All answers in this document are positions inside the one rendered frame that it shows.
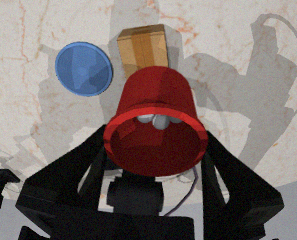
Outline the brown cardboard box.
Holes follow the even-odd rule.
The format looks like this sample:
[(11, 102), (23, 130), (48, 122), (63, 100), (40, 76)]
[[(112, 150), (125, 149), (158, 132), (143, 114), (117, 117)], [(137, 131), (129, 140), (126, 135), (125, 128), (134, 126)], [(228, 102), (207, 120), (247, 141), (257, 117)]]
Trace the brown cardboard box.
[(164, 24), (123, 29), (117, 43), (126, 80), (141, 68), (169, 68)]

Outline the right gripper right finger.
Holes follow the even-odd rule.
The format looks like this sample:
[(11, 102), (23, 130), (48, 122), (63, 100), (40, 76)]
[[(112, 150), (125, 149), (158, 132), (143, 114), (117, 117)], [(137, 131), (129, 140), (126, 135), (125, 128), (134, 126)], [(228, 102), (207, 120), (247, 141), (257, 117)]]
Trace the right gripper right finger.
[[(208, 145), (201, 160), (203, 240), (218, 240), (236, 228), (264, 225), (284, 208), (281, 193), (206, 132)], [(215, 167), (229, 191), (227, 203)]]

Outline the blue round coaster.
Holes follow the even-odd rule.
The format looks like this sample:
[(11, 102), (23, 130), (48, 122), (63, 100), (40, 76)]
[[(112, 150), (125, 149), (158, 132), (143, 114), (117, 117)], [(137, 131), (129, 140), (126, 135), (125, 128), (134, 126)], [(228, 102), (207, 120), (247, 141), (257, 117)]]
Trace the blue round coaster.
[(73, 42), (58, 53), (56, 75), (70, 92), (80, 96), (95, 96), (109, 86), (112, 65), (99, 47), (88, 42)]

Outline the red cup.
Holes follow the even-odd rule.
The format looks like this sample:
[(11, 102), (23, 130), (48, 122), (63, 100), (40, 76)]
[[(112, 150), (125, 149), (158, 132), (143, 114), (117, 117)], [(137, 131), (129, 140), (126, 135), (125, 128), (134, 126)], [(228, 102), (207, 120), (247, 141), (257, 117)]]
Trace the red cup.
[[(170, 121), (166, 129), (158, 130), (152, 121), (141, 123), (136, 117), (148, 114), (168, 115), (182, 122)], [(116, 165), (152, 177), (191, 169), (202, 160), (208, 145), (188, 81), (165, 66), (145, 67), (128, 78), (103, 140), (106, 154)]]

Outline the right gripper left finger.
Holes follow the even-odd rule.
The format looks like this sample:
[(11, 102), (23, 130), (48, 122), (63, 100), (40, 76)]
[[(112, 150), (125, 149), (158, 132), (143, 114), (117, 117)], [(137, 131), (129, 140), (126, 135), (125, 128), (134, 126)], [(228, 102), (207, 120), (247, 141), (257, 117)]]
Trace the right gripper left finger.
[[(106, 125), (102, 125), (79, 146), (27, 178), (20, 193), (54, 200), (58, 204), (98, 210), (107, 160), (103, 140)], [(78, 192), (78, 185), (89, 167)]]

